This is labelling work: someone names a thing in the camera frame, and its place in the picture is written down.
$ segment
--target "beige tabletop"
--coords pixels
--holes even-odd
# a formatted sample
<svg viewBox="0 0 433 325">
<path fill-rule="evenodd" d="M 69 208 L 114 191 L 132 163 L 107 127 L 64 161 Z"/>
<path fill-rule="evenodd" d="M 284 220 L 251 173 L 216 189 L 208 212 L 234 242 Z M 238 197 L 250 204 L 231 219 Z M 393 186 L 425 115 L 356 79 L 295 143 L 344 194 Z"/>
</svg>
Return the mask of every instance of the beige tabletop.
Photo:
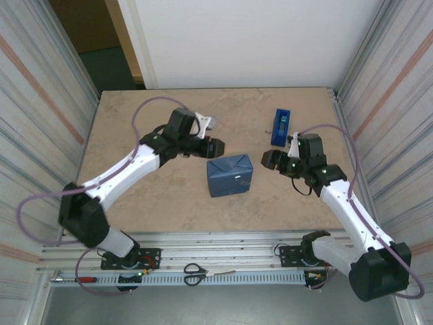
<svg viewBox="0 0 433 325">
<path fill-rule="evenodd" d="M 225 156 L 248 154 L 254 166 L 249 192 L 211 198 L 206 159 L 181 158 L 140 179 L 107 211 L 109 222 L 129 232 L 308 230 L 341 228 L 337 217 L 314 193 L 301 196 L 290 179 L 260 164 L 270 150 L 277 108 L 292 111 L 290 133 L 319 123 L 336 124 L 325 88 L 187 89 L 105 91 L 85 154 L 79 181 L 94 178 L 133 148 L 131 117 L 144 100 L 164 95 L 217 119 L 207 133 L 225 142 Z M 167 122 L 176 104 L 151 102 L 137 117 L 140 136 Z M 320 129 L 328 163 L 352 176 L 342 137 Z M 307 188 L 296 181 L 300 190 Z"/>
</svg>

